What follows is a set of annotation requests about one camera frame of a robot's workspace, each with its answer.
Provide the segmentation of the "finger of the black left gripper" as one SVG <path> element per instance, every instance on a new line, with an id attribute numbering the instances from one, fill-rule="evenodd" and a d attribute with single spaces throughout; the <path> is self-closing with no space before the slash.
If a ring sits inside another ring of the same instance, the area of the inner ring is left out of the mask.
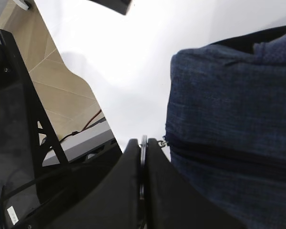
<path id="1" fill-rule="evenodd" d="M 126 15 L 132 0 L 90 0 L 119 14 Z"/>

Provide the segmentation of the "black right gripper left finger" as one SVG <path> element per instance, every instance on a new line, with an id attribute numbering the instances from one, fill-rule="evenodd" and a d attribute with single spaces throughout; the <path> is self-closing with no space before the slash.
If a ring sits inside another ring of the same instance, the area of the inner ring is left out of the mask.
<path id="1" fill-rule="evenodd" d="M 140 222 L 138 141 L 131 139 L 115 166 L 93 166 L 92 178 L 83 175 L 84 197 L 63 193 L 16 229 L 137 229 Z"/>

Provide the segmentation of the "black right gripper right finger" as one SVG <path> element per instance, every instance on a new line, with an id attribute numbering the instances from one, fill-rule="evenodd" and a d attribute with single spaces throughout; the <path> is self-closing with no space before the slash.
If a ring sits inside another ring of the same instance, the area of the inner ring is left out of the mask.
<path id="1" fill-rule="evenodd" d="M 153 138 L 145 138 L 145 209 L 149 229 L 246 228 L 185 181 Z"/>

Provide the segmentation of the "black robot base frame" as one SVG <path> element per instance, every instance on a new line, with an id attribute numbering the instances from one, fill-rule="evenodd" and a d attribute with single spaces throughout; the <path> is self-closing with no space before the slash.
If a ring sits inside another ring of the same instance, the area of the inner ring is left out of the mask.
<path id="1" fill-rule="evenodd" d="M 121 156 L 114 138 L 68 160 L 13 35 L 0 30 L 0 229 L 43 229 Z"/>

